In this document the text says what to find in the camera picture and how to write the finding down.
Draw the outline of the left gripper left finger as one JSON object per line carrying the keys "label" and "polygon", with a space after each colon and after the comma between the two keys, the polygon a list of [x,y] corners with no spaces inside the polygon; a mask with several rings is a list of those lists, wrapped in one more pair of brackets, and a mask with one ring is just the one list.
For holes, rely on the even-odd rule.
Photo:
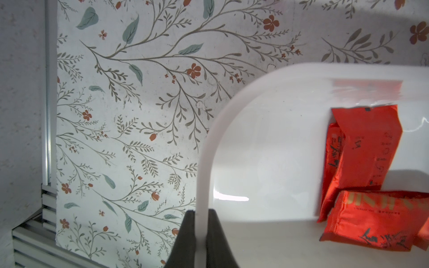
{"label": "left gripper left finger", "polygon": [[195,211],[186,211],[165,268],[194,268],[196,253]]}

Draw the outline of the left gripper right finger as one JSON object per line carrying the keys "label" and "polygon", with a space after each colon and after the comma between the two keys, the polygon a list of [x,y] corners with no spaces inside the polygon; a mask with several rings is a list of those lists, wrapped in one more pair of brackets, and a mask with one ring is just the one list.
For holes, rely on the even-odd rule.
{"label": "left gripper right finger", "polygon": [[206,268],[239,268],[214,209],[208,210],[206,250]]}

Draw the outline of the white plastic storage box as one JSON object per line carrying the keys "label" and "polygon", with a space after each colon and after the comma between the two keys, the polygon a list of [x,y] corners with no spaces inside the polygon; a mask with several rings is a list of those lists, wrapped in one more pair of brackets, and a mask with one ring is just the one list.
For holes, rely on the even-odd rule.
{"label": "white plastic storage box", "polygon": [[384,189],[429,188],[427,67],[298,64],[241,90],[215,119],[197,176],[195,266],[214,209],[241,268],[426,268],[429,254],[322,242],[318,223],[332,108],[397,105],[401,143]]}

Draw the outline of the red tea bag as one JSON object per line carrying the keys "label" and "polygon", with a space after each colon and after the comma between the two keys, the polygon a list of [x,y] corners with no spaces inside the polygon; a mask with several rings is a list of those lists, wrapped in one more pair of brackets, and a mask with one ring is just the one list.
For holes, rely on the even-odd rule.
{"label": "red tea bag", "polygon": [[333,108],[326,136],[319,222],[342,190],[380,190],[403,130],[396,105]]}
{"label": "red tea bag", "polygon": [[409,191],[342,191],[320,241],[409,252],[429,246],[429,195]]}

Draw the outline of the aluminium front rail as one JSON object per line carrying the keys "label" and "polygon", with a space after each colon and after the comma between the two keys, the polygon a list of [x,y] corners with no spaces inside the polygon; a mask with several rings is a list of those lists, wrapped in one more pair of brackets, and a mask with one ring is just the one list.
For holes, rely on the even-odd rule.
{"label": "aluminium front rail", "polygon": [[101,265],[55,243],[57,190],[41,186],[42,207],[12,230],[17,268],[100,268]]}

